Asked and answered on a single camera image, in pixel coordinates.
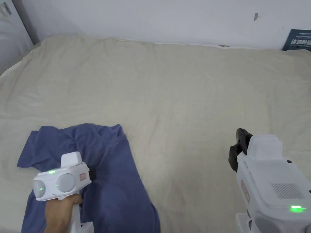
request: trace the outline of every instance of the blue t-shirt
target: blue t-shirt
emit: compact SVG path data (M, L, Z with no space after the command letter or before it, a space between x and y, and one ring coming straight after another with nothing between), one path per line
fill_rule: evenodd
M96 172L96 180L80 191L81 223L92 221L95 233L160 232L159 216L120 125L82 124L61 130L42 126L31 132L17 166L48 171L60 167L63 154L74 151L79 151L83 162ZM22 232L44 231L45 204L30 193Z

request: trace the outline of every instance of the gray circular sensor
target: gray circular sensor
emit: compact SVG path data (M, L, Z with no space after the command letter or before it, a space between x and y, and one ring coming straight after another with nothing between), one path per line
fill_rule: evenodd
M57 182L56 187L59 191L63 193L70 192L75 187L76 181L73 175L67 173L64 175L61 175Z
M45 193L45 185L41 180L34 180L34 193L36 198L41 198Z

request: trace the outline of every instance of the door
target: door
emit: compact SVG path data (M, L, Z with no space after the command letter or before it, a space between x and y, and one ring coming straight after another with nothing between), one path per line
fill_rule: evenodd
M32 48L33 44L12 0L0 0L0 74Z

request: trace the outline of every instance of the white handheld device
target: white handheld device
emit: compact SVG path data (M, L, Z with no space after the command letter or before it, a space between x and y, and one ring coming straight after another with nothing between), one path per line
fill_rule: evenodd
M239 233L311 233L311 185L298 167L283 159L275 135L237 130L229 163L237 172L247 213L236 215Z
M38 201L58 198L64 199L91 183L89 168L82 162L79 152L62 155L61 167L38 173L34 178L34 193ZM69 233L93 233L93 222L80 221L79 205L74 205Z

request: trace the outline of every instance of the wall mark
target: wall mark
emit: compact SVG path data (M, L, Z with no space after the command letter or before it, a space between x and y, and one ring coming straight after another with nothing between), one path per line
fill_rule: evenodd
M256 19L258 18L258 13L255 13L255 16L254 16L254 21L256 21Z

